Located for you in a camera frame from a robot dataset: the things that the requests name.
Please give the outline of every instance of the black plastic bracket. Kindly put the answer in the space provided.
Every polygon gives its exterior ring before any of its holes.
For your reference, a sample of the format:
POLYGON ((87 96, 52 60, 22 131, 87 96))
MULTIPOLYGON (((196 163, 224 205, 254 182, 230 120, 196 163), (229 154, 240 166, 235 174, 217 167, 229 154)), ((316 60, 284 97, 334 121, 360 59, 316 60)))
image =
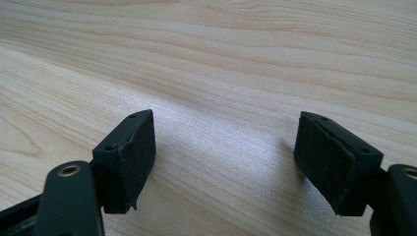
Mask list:
POLYGON ((383 154, 337 123, 301 112, 294 159, 333 211, 361 216, 374 209, 373 235, 417 235, 417 168, 393 165, 383 154))
POLYGON ((151 110, 126 117, 92 152, 51 170, 42 195, 0 212, 0 235, 103 235, 100 208, 136 208, 156 154, 151 110))

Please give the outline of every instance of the wooden table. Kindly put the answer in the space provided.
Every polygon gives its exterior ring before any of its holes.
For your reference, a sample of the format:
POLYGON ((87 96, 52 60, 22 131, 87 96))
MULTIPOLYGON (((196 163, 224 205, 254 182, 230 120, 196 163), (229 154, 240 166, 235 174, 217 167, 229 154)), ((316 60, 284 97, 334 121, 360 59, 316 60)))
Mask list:
POLYGON ((107 235, 369 235, 294 163, 298 117, 417 165, 416 75, 415 1, 1 1, 0 210, 150 108, 155 166, 107 235))

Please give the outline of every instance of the small hole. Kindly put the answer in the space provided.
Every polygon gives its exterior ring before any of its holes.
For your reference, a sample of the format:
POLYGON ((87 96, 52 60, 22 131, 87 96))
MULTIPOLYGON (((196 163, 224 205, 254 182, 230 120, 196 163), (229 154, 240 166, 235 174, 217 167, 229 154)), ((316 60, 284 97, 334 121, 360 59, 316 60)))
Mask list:
POLYGON ((360 150, 364 153, 369 153, 371 152, 370 150, 368 150, 367 148, 360 148, 360 150))
POLYGON ((75 166, 70 166, 70 167, 67 167, 64 170, 62 170, 62 173, 64 173, 64 174, 71 174, 71 173, 73 173, 76 170, 77 170, 77 168, 75 166))
POLYGON ((80 165, 69 165, 59 170, 58 175, 68 177, 77 174, 81 170, 80 165))
POLYGON ((402 171, 404 171, 405 175, 417 180, 417 170, 415 169, 410 169, 410 168, 404 168, 402 169, 402 171))

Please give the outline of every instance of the textured rubber surface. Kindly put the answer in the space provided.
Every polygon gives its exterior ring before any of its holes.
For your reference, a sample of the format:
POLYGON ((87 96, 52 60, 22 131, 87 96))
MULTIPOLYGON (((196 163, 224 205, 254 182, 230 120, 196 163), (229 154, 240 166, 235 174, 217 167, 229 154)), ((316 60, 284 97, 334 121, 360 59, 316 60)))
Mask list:
POLYGON ((126 117, 93 151, 91 166, 101 176, 97 188, 106 213, 126 213, 136 200, 154 164, 153 116, 144 110, 126 117))
POLYGON ((383 154, 327 117, 303 111, 294 158, 334 213, 359 216, 383 154))

